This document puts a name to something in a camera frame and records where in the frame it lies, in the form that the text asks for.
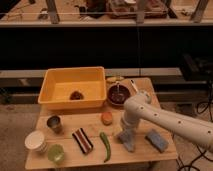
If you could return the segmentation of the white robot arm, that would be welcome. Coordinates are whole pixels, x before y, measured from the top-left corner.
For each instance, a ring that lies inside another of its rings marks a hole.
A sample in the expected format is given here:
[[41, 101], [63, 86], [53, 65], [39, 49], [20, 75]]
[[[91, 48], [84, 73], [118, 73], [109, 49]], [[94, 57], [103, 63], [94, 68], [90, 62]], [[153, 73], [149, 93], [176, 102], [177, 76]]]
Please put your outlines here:
[[146, 92], [140, 92], [124, 102], [121, 117], [123, 129], [135, 129], [140, 120], [154, 123], [213, 153], [213, 123], [163, 110], [151, 105]]

